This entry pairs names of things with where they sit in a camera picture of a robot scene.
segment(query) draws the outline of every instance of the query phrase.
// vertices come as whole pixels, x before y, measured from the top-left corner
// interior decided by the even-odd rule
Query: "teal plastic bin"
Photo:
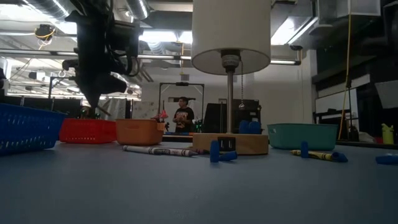
[[[334,150],[337,125],[332,124],[269,124],[270,145],[276,149],[300,149],[301,142],[308,142],[312,151]]]

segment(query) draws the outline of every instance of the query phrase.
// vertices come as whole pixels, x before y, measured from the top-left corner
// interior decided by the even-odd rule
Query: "blue table surface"
[[[0,158],[0,223],[397,224],[398,166],[374,158],[398,151],[335,151],[349,162],[271,149],[212,165],[206,156],[58,144]]]

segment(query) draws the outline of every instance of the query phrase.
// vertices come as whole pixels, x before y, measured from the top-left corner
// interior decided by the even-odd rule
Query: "yellow bottle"
[[[386,124],[381,124],[383,130],[383,143],[394,144],[394,126],[389,128]]]

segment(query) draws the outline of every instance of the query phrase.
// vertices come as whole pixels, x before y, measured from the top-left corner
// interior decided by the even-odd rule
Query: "white lampshade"
[[[220,50],[239,49],[243,73],[271,62],[271,0],[193,0],[192,65],[226,75]],[[241,74],[241,64],[236,69]]]

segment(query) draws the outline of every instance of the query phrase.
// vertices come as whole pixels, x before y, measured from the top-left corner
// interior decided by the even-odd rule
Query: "red plastic basket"
[[[116,140],[116,123],[98,119],[65,119],[60,141],[74,144],[104,144]]]

